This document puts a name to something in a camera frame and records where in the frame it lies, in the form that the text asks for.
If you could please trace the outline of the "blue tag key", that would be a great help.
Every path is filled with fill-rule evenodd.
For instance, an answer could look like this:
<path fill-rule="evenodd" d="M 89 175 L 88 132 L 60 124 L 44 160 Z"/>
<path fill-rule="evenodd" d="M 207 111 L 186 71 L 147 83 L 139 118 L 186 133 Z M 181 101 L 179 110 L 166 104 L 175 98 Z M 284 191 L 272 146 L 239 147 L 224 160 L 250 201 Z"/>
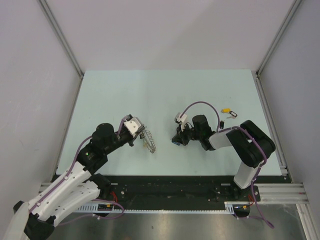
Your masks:
<path fill-rule="evenodd" d="M 181 145 L 181 143 L 179 143 L 179 142 L 177 142 L 177 141 L 171 141 L 173 144 L 175 144 L 175 145 L 177 145 L 177 146 L 180 146 Z"/>

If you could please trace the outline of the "metal keyring holder disc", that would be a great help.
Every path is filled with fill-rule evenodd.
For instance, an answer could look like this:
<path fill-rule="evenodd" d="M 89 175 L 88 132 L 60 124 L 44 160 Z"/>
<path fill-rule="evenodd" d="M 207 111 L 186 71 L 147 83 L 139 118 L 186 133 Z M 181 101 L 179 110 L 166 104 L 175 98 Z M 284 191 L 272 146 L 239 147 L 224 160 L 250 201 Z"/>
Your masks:
<path fill-rule="evenodd" d="M 157 147 L 152 133 L 148 129 L 144 129 L 139 136 L 143 142 L 143 146 L 147 148 L 151 154 L 154 154 Z"/>

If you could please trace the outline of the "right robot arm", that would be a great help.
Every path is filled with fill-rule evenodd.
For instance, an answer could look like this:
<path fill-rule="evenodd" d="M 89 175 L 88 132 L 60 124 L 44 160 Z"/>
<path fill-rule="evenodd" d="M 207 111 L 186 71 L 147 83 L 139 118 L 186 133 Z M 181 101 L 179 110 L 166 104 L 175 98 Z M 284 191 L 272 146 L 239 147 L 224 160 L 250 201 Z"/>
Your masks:
<path fill-rule="evenodd" d="M 242 201 L 249 194 L 248 187 L 257 178 L 262 166 L 276 150 L 273 140 L 268 137 L 251 120 L 246 120 L 239 126 L 213 131 L 205 115 L 192 118 L 192 125 L 187 122 L 187 115 L 178 113 L 174 121 L 178 124 L 172 142 L 187 146 L 190 141 L 200 142 L 205 151 L 215 151 L 232 147 L 241 160 L 233 185 L 231 196 Z"/>

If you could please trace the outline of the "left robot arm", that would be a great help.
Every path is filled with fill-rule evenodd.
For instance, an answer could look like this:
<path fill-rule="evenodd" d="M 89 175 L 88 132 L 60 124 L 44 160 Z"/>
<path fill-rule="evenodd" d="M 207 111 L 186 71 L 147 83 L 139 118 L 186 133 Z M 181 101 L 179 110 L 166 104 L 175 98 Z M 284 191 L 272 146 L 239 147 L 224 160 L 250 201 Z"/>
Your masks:
<path fill-rule="evenodd" d="M 107 199 L 111 182 L 97 171 L 108 161 L 108 154 L 125 144 L 133 146 L 144 129 L 144 124 L 132 116 L 121 121 L 118 131 L 109 123 L 98 125 L 80 144 L 63 174 L 35 198 L 15 204 L 14 217 L 5 238 L 20 240 L 27 236 L 30 240 L 46 240 L 77 208 L 93 200 Z"/>

